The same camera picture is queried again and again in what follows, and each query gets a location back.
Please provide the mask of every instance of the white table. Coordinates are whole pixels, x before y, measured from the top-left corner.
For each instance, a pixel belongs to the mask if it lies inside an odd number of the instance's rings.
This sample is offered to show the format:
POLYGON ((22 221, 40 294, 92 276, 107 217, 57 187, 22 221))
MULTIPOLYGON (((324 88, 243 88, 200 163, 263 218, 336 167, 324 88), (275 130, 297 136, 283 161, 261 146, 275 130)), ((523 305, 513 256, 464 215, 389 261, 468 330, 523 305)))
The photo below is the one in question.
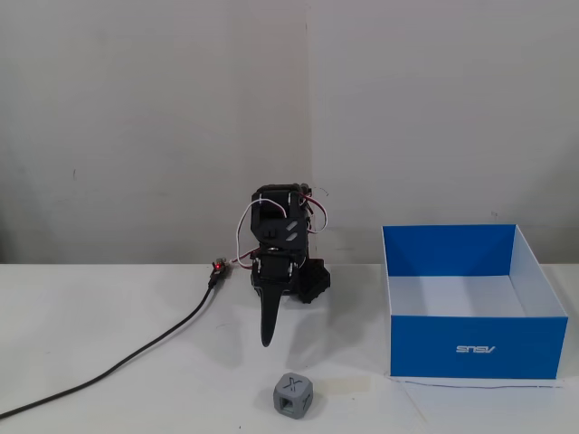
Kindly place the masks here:
MULTIPOLYGON (((381 270, 334 266, 311 305, 282 300, 269 348, 260 301, 237 269, 186 330, 89 389, 0 421, 4 433, 579 432, 579 266, 545 266, 570 316, 556 382, 388 377, 381 270), (280 416, 286 372, 314 381, 304 420, 280 416)), ((0 411, 84 382, 185 317, 204 265, 0 267, 0 411)))

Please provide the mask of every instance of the gray cube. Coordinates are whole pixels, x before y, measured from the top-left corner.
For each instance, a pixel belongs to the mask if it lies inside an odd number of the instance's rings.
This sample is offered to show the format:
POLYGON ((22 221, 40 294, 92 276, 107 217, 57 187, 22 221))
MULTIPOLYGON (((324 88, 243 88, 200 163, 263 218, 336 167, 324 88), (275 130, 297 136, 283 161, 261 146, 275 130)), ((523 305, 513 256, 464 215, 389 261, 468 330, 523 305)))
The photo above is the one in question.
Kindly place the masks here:
POLYGON ((273 391, 275 410, 293 419, 303 418, 313 399, 314 385, 296 373, 284 374, 273 391))

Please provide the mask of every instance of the blue box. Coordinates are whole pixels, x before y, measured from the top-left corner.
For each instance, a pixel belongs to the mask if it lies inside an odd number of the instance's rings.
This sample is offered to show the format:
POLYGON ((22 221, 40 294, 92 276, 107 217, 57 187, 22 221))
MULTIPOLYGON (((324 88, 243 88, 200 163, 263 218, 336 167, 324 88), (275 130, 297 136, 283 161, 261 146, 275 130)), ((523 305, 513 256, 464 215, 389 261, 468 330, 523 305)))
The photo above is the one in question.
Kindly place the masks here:
POLYGON ((516 225, 383 235, 391 375, 556 377, 567 315, 516 225))

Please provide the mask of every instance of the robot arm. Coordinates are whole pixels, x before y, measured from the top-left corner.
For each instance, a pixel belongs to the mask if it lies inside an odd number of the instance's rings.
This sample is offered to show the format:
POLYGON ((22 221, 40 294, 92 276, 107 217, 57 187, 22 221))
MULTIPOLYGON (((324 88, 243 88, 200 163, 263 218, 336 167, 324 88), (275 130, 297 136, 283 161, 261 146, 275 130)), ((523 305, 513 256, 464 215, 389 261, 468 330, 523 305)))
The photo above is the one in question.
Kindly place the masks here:
POLYGON ((252 196, 257 201, 252 205, 252 233, 260 243, 251 255, 252 284, 261 298, 263 346, 270 345, 283 294, 311 303, 330 285, 324 260, 309 257, 310 195, 307 184, 287 184, 265 185, 252 196))

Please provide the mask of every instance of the white wall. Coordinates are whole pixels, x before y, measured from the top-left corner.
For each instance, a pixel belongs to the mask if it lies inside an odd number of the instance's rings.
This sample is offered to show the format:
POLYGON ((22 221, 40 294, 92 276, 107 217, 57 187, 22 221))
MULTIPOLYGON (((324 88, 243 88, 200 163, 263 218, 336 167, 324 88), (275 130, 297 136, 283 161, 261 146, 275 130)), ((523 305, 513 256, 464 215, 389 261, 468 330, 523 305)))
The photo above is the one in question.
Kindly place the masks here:
POLYGON ((331 262, 379 261, 382 224, 438 222, 519 222, 540 260, 579 261, 578 16, 575 0, 3 0, 3 259, 230 256, 257 187, 313 175, 331 262))
POLYGON ((579 261, 579 2, 310 6, 320 256, 377 262, 381 224, 517 222, 579 261))
POLYGON ((255 189, 311 179, 305 27, 305 0, 0 2, 3 260, 232 255, 255 189))

